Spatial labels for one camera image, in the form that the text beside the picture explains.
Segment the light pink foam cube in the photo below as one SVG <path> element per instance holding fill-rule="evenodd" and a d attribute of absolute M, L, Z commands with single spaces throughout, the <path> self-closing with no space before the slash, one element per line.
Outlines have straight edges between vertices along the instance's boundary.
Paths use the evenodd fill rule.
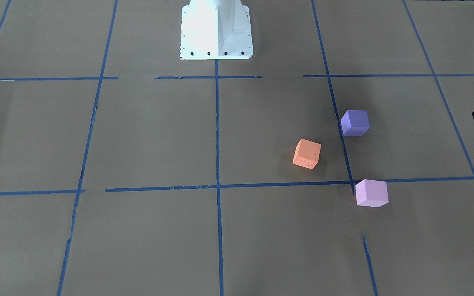
<path fill-rule="evenodd" d="M 379 208 L 389 203 L 387 182 L 364 179 L 354 189 L 358 206 Z"/>

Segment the orange foam cube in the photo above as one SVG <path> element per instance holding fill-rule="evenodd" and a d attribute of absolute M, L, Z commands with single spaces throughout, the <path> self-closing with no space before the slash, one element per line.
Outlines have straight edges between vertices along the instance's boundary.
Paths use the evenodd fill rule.
<path fill-rule="evenodd" d="M 313 170 L 316 167 L 322 145 L 305 139 L 300 139 L 293 156 L 294 165 Z"/>

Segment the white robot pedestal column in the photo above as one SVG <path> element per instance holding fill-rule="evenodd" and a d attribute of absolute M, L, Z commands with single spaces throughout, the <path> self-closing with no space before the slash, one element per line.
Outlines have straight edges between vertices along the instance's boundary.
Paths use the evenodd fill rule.
<path fill-rule="evenodd" d="M 250 10 L 240 0 L 191 0 L 181 17 L 181 60 L 253 57 Z"/>

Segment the dark purple foam cube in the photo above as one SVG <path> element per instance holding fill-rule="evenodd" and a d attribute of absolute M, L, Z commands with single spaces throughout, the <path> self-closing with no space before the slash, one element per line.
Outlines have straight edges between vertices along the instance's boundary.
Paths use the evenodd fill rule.
<path fill-rule="evenodd" d="M 370 129 L 366 110 L 347 110 L 340 120 L 343 136 L 363 136 Z"/>

